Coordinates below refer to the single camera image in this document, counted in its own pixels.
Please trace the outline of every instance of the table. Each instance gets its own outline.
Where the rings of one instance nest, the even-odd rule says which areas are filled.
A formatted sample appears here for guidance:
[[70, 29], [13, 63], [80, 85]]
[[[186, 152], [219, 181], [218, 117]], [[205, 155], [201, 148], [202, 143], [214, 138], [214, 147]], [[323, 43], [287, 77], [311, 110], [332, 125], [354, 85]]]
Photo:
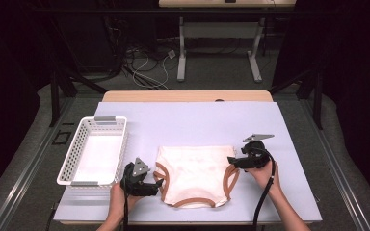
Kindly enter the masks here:
[[[296, 0], [236, 0], [226, 3], [225, 0], [160, 0], [163, 8], [292, 8]], [[254, 38], [248, 59], [254, 82], [261, 83], [262, 78], [256, 61], [256, 53], [262, 36], [265, 19], [254, 22], [186, 22], [179, 18], [179, 64], [177, 80], [185, 80], [186, 50], [185, 38]]]
[[[123, 165], [133, 162], [138, 156], [150, 166], [151, 172], [156, 160], [156, 148], [160, 144], [228, 143], [237, 148], [242, 145], [244, 136], [252, 132], [275, 134], [274, 138], [264, 142], [279, 162], [279, 172], [283, 176], [281, 184], [286, 196], [304, 221], [321, 220], [281, 112], [267, 91], [109, 91], [99, 103], [95, 116], [117, 114], [124, 114], [128, 119], [129, 138]], [[146, 177], [146, 182], [153, 181], [151, 175]], [[252, 177], [241, 172], [231, 193], [232, 199], [222, 207], [175, 209], [164, 204], [157, 194], [139, 201], [130, 213], [129, 223], [251, 224], [261, 193]], [[65, 224], [102, 222], [108, 212], [108, 196], [108, 189], [66, 188], [54, 219]], [[269, 199], [265, 200], [258, 221], [261, 224], [280, 222]]]

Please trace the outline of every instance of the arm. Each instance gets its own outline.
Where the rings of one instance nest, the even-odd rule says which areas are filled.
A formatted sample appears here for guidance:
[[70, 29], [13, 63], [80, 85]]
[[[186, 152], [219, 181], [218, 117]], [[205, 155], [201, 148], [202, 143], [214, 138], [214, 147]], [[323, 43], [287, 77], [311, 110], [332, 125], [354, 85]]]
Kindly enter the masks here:
[[[264, 189], [271, 176], [272, 162], [267, 163], [266, 166], [262, 168], [249, 168], [246, 169], [246, 171], [250, 173], [254, 177], [256, 182], [260, 185], [260, 187]], [[296, 213], [296, 211], [293, 209], [293, 207], [290, 205], [286, 196], [284, 195], [284, 192], [281, 189], [278, 178], [277, 164], [275, 179], [273, 181], [272, 187], [269, 190], [268, 195], [275, 204], [275, 207], [277, 209], [278, 214], [280, 215], [281, 222], [283, 223], [285, 230], [287, 231], [310, 230], [308, 226], [303, 222], [303, 220], [299, 217], [299, 215]]]
[[[141, 196], [128, 196], [128, 211], [134, 208], [135, 203], [139, 201]], [[119, 227], [124, 218], [124, 191], [119, 183], [115, 184], [110, 189], [110, 207], [109, 213], [104, 223], [97, 229], [97, 231], [111, 231]]]

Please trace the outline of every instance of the white tabletop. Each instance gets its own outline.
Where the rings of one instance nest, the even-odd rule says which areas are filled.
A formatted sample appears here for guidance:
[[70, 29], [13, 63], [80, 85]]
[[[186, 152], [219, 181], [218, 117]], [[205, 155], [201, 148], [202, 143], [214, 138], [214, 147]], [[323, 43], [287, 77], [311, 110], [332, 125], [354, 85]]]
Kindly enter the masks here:
[[[305, 178], [293, 142], [275, 102], [102, 102], [95, 116], [125, 116], [128, 143], [123, 165], [140, 157], [151, 168], [145, 182], [153, 183], [157, 150], [160, 145], [233, 145], [237, 157], [244, 157], [242, 139], [257, 134], [274, 134], [264, 140], [279, 165], [281, 186], [301, 218], [322, 220]], [[262, 191], [253, 178], [241, 171], [231, 192], [231, 200], [219, 208], [176, 209], [161, 201], [161, 194], [139, 201], [130, 213], [134, 224], [221, 224], [252, 222]], [[55, 220], [101, 222], [108, 212], [108, 190], [66, 189]], [[259, 222], [280, 222], [273, 203], [266, 199]]]

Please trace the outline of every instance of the human hand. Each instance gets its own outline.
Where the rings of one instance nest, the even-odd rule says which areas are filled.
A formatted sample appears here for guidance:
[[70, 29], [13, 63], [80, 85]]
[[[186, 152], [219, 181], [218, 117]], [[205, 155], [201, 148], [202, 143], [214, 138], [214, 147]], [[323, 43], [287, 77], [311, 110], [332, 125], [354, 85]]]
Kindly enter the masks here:
[[[276, 165], [276, 171], [275, 171], [275, 178], [273, 180], [272, 188], [278, 188], [280, 187], [280, 182], [278, 178], [278, 164], [275, 162]], [[247, 168], [245, 169], [248, 173], [250, 173], [254, 179], [256, 180], [257, 184], [264, 190], [266, 188], [266, 185], [269, 181], [269, 178], [272, 176], [272, 161], [269, 161], [264, 167], [261, 168]]]
[[[134, 208], [134, 205], [141, 198], [143, 198], [143, 196], [128, 196], [128, 212]], [[121, 188], [119, 183], [116, 183], [110, 189], [110, 206], [108, 216], [98, 230], [115, 230], [121, 223], [121, 220], [124, 218], [124, 204], [124, 190]]]

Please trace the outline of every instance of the white cloth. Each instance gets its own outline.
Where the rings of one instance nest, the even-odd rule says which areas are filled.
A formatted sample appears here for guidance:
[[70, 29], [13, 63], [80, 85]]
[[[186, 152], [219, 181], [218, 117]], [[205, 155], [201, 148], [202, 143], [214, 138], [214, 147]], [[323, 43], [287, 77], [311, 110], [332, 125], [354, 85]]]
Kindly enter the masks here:
[[239, 176], [227, 157], [235, 157], [233, 146], [161, 146], [154, 171], [165, 179], [161, 199], [180, 208], [224, 205]]

